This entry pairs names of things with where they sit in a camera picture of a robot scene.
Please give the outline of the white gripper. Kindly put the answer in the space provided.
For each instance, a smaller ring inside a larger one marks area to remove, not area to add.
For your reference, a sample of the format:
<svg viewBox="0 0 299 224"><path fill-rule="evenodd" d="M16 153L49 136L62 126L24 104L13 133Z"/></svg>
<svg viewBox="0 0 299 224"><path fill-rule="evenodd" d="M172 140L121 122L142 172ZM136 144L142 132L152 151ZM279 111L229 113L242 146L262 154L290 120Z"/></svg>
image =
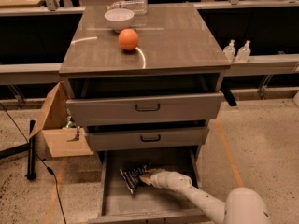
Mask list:
<svg viewBox="0 0 299 224"><path fill-rule="evenodd" d="M162 168L148 169L147 175L151 177L140 176L140 180L147 184L152 185L158 189L170 189L174 192L182 192L187 188L192 187L192 180L181 173L169 172Z"/></svg>

